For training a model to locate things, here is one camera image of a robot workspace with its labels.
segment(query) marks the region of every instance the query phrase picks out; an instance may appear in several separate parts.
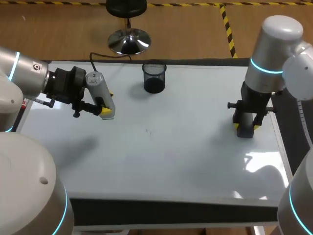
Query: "black mount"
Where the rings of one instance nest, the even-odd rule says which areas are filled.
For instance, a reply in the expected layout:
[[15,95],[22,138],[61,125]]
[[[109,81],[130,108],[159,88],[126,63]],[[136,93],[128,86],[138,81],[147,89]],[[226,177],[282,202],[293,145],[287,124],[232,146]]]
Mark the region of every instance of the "black mount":
[[55,72],[49,72],[43,93],[51,100],[72,104],[75,118],[80,116],[82,110],[99,115],[102,111],[102,105],[96,106],[82,101],[86,87],[85,78],[86,71],[78,67],[73,67],[71,71],[56,69]]
[[235,108],[233,123],[240,138],[252,138],[254,130],[262,125],[264,116],[275,109],[267,107],[271,93],[259,93],[250,89],[245,82],[241,86],[241,98],[237,103],[228,103],[228,108]]

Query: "stool base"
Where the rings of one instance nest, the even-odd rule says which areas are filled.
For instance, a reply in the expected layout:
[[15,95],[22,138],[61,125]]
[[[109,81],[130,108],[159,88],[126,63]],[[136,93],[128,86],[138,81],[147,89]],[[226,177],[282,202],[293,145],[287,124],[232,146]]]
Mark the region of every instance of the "stool base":
[[108,39],[109,48],[123,55],[139,54],[151,45],[149,35],[140,29],[132,28],[130,34],[125,30],[119,30],[113,33]]

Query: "floor stripe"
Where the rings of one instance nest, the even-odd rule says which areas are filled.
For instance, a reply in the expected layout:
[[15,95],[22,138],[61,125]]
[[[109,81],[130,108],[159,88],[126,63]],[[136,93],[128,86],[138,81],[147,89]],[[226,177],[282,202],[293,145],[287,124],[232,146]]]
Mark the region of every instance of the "floor stripe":
[[[54,5],[89,5],[89,6],[105,6],[104,2],[70,2],[70,1],[0,1],[0,4],[54,4]],[[262,5],[306,5],[313,6],[312,2],[203,2],[203,3],[148,3],[149,7],[154,6],[177,6],[177,7],[190,7],[190,6],[262,6]]]
[[228,17],[226,15],[225,5],[220,5],[220,12],[221,12],[221,15],[222,15],[222,18],[223,18],[223,23],[224,23],[225,29],[226,29],[226,35],[227,35],[227,40],[228,40],[228,47],[229,47],[229,51],[230,51],[231,57],[232,58],[238,58],[238,56],[236,54],[236,50],[235,50],[233,34],[231,32],[229,20],[228,20]]

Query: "black cup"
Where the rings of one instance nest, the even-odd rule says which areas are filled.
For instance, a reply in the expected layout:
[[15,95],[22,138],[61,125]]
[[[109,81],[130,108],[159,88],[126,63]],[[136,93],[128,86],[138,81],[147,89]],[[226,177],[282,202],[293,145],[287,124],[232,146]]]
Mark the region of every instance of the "black cup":
[[152,94],[160,93],[165,88],[166,65],[160,61],[147,61],[142,65],[143,87]]

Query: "white table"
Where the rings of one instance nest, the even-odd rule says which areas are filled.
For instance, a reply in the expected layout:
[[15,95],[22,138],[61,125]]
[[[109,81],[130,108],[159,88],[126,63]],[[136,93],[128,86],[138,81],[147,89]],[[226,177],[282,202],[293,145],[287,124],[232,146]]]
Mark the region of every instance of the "white table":
[[[84,62],[49,69],[73,66],[92,71]],[[71,198],[278,206],[291,171],[275,115],[241,139],[227,109],[241,99],[246,67],[168,66],[159,94],[144,91],[141,65],[96,67],[114,93],[114,120],[34,103],[21,130],[52,154]]]

